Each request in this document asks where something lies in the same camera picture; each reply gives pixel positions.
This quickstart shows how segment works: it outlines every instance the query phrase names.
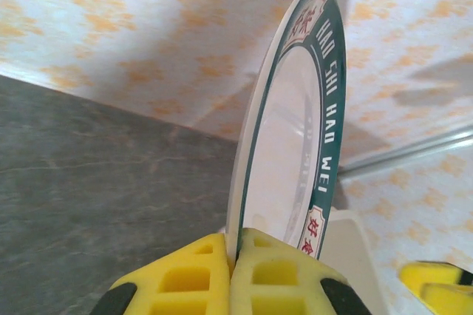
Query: white plate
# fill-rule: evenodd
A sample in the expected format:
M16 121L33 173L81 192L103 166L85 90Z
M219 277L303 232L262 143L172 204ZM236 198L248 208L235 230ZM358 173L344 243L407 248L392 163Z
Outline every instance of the white plate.
M338 169L345 43L336 0L294 0L263 61L240 135L227 252L243 227L318 257Z

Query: wallpaper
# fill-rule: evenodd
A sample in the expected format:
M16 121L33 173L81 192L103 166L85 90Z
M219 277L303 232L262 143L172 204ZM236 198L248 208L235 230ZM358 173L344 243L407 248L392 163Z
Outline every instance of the wallpaper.
M0 0L0 74L236 140L292 0ZM341 163L473 121L473 0L338 0Z
M428 315L398 279L404 264L445 261L473 270L473 146L342 180L365 230L392 314Z

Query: marble countertop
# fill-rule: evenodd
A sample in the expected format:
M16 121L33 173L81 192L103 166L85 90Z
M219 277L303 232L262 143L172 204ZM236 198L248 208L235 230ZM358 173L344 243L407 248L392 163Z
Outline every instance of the marble countertop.
M0 309L88 314L225 224L236 144L0 77Z

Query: grey countertop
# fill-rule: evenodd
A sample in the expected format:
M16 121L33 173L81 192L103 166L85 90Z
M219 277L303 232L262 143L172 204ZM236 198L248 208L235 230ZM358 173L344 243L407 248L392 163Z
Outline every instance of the grey countertop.
M225 223L236 144L0 77L0 313L87 314Z

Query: wall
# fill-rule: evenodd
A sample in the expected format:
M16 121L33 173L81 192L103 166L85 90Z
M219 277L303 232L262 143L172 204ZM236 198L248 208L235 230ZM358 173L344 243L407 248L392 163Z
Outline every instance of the wall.
M237 139L291 0L0 0L0 74ZM339 0L342 163L473 120L473 0Z

